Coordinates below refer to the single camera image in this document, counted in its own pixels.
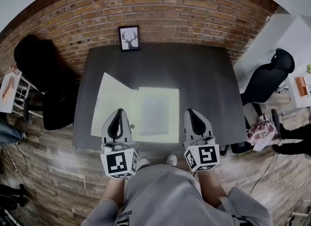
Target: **brick wall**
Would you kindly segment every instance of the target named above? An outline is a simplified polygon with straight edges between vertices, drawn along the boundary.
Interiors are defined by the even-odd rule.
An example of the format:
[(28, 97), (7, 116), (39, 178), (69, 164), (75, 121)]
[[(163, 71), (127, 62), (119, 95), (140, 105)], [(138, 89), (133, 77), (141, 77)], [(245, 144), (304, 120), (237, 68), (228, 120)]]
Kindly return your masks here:
[(118, 26), (133, 24), (141, 42), (226, 47), (235, 64), (277, 7), (272, 0), (37, 0), (0, 34), (0, 76), (27, 34), (53, 40), (61, 64), (80, 75), (89, 48), (118, 44)]

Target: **orange object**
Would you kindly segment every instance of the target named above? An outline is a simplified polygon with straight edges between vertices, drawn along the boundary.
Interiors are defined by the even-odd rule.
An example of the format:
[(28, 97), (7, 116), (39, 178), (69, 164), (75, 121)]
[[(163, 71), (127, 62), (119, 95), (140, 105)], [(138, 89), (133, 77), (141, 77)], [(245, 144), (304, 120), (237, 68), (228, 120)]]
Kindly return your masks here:
[(307, 96), (308, 95), (308, 91), (307, 91), (307, 85), (305, 82), (305, 79), (301, 76), (298, 76), (295, 78), (300, 96)]

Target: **white paper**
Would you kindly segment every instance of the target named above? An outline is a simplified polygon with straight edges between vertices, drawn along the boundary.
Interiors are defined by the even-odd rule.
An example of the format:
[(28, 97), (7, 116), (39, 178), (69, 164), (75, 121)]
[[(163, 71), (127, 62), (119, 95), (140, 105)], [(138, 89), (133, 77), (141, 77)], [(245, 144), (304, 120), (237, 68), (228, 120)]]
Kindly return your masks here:
[(101, 137), (102, 126), (117, 109), (126, 112), (133, 141), (179, 142), (179, 90), (140, 87), (133, 90), (104, 74), (94, 110), (91, 135)]

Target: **dark gray table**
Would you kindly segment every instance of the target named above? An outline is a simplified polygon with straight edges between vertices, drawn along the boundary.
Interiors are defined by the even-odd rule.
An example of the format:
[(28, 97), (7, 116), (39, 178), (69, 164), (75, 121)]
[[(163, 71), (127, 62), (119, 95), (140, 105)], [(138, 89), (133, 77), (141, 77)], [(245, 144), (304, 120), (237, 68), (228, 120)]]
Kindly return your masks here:
[(90, 49), (74, 117), (76, 148), (100, 149), (101, 138), (90, 133), (104, 72), (132, 89), (178, 88), (180, 143), (186, 139), (183, 128), (187, 108), (197, 110), (211, 122), (220, 146), (246, 139), (239, 88), (224, 48), (146, 43), (136, 52), (121, 52), (119, 45)]

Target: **white shoe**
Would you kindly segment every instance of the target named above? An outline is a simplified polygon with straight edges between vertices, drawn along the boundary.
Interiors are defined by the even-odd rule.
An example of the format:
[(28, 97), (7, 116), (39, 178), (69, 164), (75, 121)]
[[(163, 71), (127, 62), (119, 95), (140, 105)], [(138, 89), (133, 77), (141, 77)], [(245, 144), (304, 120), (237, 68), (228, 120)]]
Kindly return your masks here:
[(171, 154), (167, 157), (166, 164), (169, 166), (176, 166), (177, 165), (177, 157), (174, 154)]
[(147, 159), (146, 157), (141, 158), (138, 163), (140, 167), (144, 165), (151, 165), (149, 159)]

